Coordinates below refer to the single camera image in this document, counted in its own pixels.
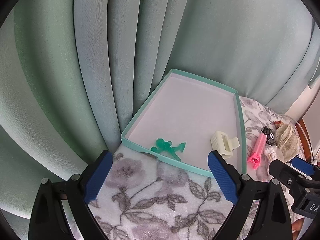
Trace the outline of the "teal shallow cardboard box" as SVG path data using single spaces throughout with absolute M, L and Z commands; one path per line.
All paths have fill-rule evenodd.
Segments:
M 216 81 L 172 69 L 142 104 L 121 134 L 124 146 L 189 172 L 211 177 L 208 154 L 216 131 L 237 137 L 240 146 L 227 159 L 239 173 L 247 171 L 244 118 L 237 90 Z M 185 143 L 180 161 L 151 148 L 157 139 Z

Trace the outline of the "snack stick packet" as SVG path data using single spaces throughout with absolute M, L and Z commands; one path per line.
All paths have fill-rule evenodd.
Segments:
M 275 121 L 274 125 L 276 128 L 279 128 L 280 126 L 282 126 L 284 123 L 282 121 Z

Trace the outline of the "bag of cotton swabs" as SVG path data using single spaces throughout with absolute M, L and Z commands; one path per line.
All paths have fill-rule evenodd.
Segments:
M 278 159 L 277 156 L 277 147 L 276 146 L 266 146 L 264 149 L 264 156 L 268 163 L 271 163 L 272 161 Z

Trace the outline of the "mint green curtain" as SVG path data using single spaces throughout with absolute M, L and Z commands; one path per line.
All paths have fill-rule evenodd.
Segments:
M 302 0 L 1 0 L 1 209 L 115 151 L 172 68 L 285 113 L 318 62 Z

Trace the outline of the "pink hair roller clip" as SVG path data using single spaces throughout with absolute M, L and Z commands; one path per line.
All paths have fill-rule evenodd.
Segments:
M 264 133 L 260 133 L 259 137 L 257 138 L 251 155 L 247 159 L 247 163 L 256 170 L 261 163 L 261 156 L 264 152 L 265 144 L 267 141 L 267 135 Z

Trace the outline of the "cream hair claw clip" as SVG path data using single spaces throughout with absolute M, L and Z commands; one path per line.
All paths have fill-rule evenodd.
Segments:
M 229 138 L 228 134 L 216 131 L 211 137 L 212 150 L 219 152 L 223 159 L 229 159 L 233 156 L 233 151 L 240 147 L 237 137 Z

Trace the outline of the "black toy car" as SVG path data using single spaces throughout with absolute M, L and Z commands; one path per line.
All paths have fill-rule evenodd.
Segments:
M 272 131 L 272 129 L 265 126 L 261 129 L 261 131 L 264 133 L 264 135 L 267 136 L 266 143 L 268 145 L 271 145 L 271 146 L 276 145 L 275 136 L 274 136 L 274 132 Z

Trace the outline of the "cream lace cloth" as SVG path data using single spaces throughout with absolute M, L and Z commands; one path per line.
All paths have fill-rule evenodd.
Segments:
M 296 135 L 295 129 L 289 124 L 284 124 L 276 129 L 276 145 L 284 157 L 284 161 L 288 162 L 299 154 L 300 140 Z

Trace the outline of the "green plastic toy figure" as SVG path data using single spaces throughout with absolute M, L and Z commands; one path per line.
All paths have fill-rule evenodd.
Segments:
M 178 146 L 172 146 L 172 141 L 165 141 L 162 138 L 158 138 L 155 142 L 156 146 L 152 146 L 150 149 L 152 152 L 161 154 L 167 152 L 176 161 L 181 161 L 181 158 L 176 154 L 177 151 L 183 152 L 185 149 L 186 142 L 180 143 Z

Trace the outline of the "floral fleece blanket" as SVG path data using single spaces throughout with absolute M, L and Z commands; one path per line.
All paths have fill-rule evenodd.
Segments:
M 216 181 L 119 146 L 89 209 L 109 239 L 211 239 L 231 202 Z

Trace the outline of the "wooden bed frame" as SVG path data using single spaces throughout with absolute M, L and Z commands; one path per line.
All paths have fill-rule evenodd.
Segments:
M 298 123 L 299 123 L 299 125 L 296 125 L 296 128 L 297 128 L 297 131 L 298 131 L 301 143 L 302 143 L 304 157 L 306 158 L 306 161 L 311 163 L 312 162 L 312 153 L 309 148 L 309 144 L 311 143 L 310 137 L 307 132 L 305 122 L 303 121 L 302 118 L 300 118 L 298 120 Z

